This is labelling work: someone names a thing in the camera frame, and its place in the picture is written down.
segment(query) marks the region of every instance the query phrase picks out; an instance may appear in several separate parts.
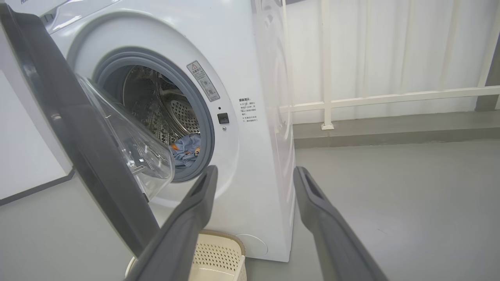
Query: laundry basket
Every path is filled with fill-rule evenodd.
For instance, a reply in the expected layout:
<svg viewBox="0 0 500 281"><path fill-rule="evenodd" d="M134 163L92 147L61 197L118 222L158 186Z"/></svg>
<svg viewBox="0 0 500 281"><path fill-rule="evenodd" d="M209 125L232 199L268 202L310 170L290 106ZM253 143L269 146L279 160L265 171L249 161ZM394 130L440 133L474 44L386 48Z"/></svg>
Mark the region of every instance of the laundry basket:
<svg viewBox="0 0 500 281"><path fill-rule="evenodd" d="M125 276L135 261L133 257ZM189 281L247 281L243 243L233 235L203 230L196 242Z"/></svg>

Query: washing machine front panel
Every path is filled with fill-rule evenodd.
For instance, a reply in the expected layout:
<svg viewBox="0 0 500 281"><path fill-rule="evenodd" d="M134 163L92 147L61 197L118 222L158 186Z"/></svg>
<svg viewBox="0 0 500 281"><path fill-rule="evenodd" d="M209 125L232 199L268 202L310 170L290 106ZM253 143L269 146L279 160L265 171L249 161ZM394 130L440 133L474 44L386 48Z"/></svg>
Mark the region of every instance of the washing machine front panel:
<svg viewBox="0 0 500 281"><path fill-rule="evenodd" d="M192 74L187 66L193 61L199 62L220 96L220 99L209 101L199 83L197 81L193 82L202 93L201 95L208 107L214 126L215 142L210 164L219 167L221 172L218 178L218 192L224 192L229 187L235 172L238 159L239 133L236 122L237 117L228 94L208 61L181 34L167 25L142 14L114 12L109 17L99 18L97 22L89 24L86 28L81 33L85 37L76 39L81 44L74 45L74 49L69 51L68 61L71 62L77 73L87 77L95 77L98 66L103 59L108 54L125 46L134 46L136 49L150 50L163 55L188 77L192 77ZM219 124L217 116L219 113L227 113L229 123ZM163 203L176 206L191 186L191 182L181 185L172 184L165 188L158 197L169 201Z"/></svg>
<svg viewBox="0 0 500 281"><path fill-rule="evenodd" d="M54 32L52 37L77 73L92 77L107 54L123 47L144 48L174 62L204 96L186 67L198 61L220 95L212 102L204 96L215 133L210 165L219 170L207 228L256 237L251 243L263 241L267 252L255 258L286 262L291 228L284 227L284 221L289 223L290 214L282 211L284 188L281 168L275 161L276 146L281 145L275 134L281 130L275 131L277 127L270 124L271 111L267 110L275 110L276 103L263 97L251 4L194 4L122 0ZM219 124L218 113L228 113L229 123ZM171 184L153 199L157 204L152 208L160 223L193 183Z"/></svg>

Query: baseboard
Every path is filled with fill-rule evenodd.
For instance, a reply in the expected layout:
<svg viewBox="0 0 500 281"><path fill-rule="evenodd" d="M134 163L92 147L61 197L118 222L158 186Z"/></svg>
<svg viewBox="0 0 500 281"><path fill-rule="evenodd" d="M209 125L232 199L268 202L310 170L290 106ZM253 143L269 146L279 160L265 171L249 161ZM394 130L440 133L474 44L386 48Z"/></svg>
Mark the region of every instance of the baseboard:
<svg viewBox="0 0 500 281"><path fill-rule="evenodd" d="M293 125L296 149L500 139L500 111L452 112Z"/></svg>

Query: gray rubber seal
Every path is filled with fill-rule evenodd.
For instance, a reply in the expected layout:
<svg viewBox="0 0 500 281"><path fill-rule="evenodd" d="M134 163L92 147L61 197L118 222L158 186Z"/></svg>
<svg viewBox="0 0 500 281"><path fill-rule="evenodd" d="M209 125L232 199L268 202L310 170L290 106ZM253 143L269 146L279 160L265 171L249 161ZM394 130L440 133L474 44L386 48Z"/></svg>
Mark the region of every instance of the gray rubber seal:
<svg viewBox="0 0 500 281"><path fill-rule="evenodd" d="M191 79L172 61L167 58L142 48L122 48L109 54L98 65L93 80L101 87L106 88L112 96L121 100L121 91L125 75L128 72L127 66L143 66L155 70L170 81L185 95L191 104L198 120L201 134L200 154L191 167L176 168L174 183L185 182L198 176L208 165L214 153L214 125L210 111L198 88Z"/></svg>

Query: door glass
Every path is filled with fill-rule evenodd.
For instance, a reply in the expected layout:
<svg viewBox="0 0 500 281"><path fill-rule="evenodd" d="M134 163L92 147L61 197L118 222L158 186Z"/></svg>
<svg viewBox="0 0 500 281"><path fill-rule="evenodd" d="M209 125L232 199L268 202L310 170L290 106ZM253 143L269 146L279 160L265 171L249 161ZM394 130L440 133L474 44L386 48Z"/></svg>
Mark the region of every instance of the door glass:
<svg viewBox="0 0 500 281"><path fill-rule="evenodd" d="M142 192L151 200L174 178L170 150L120 103L87 78L77 75L95 110L111 130L117 146Z"/></svg>

